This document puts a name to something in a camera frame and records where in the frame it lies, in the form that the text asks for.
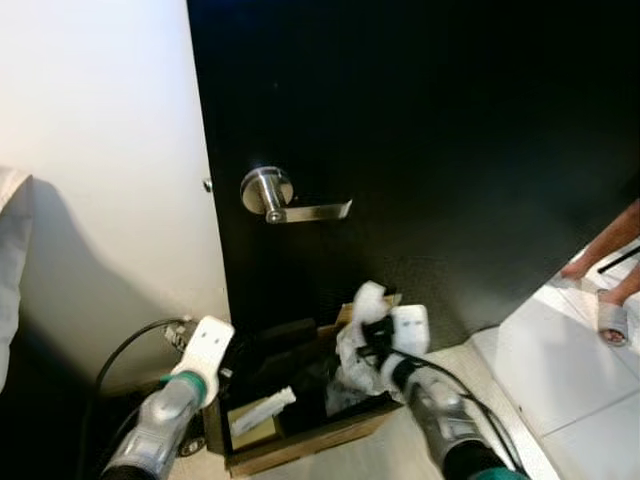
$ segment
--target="tiled floor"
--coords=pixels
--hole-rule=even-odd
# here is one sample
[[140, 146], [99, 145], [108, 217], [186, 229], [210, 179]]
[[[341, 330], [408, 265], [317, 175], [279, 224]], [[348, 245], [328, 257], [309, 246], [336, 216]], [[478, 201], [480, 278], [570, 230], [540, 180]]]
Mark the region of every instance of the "tiled floor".
[[[501, 418], [513, 436], [525, 467], [536, 480], [557, 480], [553, 467], [524, 425], [470, 342], [430, 354], [430, 359], [456, 373]], [[503, 455], [495, 438], [483, 433]], [[170, 480], [228, 479], [220, 456], [200, 452], [178, 460]], [[441, 479], [427, 456], [421, 432], [407, 409], [395, 412], [368, 438], [302, 458], [251, 477], [253, 480], [388, 480]]]
[[630, 347], [609, 347], [595, 332], [597, 289], [613, 287], [635, 264], [596, 272], [618, 255], [580, 285], [545, 285], [499, 328], [473, 336], [567, 479], [640, 478], [640, 295], [625, 304]]

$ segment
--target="white cloth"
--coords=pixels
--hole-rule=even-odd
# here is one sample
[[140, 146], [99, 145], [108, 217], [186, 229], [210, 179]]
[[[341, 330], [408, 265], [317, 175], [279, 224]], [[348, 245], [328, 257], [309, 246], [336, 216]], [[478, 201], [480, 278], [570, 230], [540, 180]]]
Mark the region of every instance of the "white cloth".
[[20, 278], [33, 221], [31, 176], [0, 165], [0, 392], [18, 329]]

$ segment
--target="door handle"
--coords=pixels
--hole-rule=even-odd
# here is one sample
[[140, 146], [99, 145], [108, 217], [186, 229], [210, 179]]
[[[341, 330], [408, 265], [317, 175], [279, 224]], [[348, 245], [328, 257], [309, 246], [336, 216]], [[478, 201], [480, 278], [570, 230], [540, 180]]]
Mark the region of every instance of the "door handle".
[[278, 167], [251, 170], [240, 185], [242, 203], [252, 213], [264, 214], [267, 223], [297, 223], [340, 220], [349, 215], [352, 201], [309, 207], [287, 208], [293, 198], [293, 185]]

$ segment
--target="person's leg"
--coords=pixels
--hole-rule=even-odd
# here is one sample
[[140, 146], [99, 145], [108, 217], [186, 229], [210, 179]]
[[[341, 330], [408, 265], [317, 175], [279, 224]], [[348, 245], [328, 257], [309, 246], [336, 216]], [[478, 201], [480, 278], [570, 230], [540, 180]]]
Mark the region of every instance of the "person's leg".
[[598, 261], [624, 247], [638, 236], [640, 236], [640, 199], [633, 202], [609, 224], [589, 244], [580, 258], [560, 270], [560, 275], [564, 278], [579, 280]]
[[[640, 264], [636, 265], [617, 287], [601, 292], [598, 295], [598, 301], [622, 307], [627, 298], [638, 292], [640, 292]], [[625, 339], [624, 335], [615, 330], [604, 330], [601, 333], [608, 342], [619, 343]]]

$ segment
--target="sandal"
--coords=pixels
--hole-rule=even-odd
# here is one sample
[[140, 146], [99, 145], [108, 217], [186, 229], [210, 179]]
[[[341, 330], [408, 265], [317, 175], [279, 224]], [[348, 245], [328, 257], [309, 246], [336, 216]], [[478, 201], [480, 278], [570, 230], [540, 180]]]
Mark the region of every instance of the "sandal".
[[627, 312], [619, 305], [601, 302], [600, 293], [602, 292], [606, 292], [606, 290], [598, 290], [598, 332], [607, 344], [613, 347], [622, 347], [629, 338]]

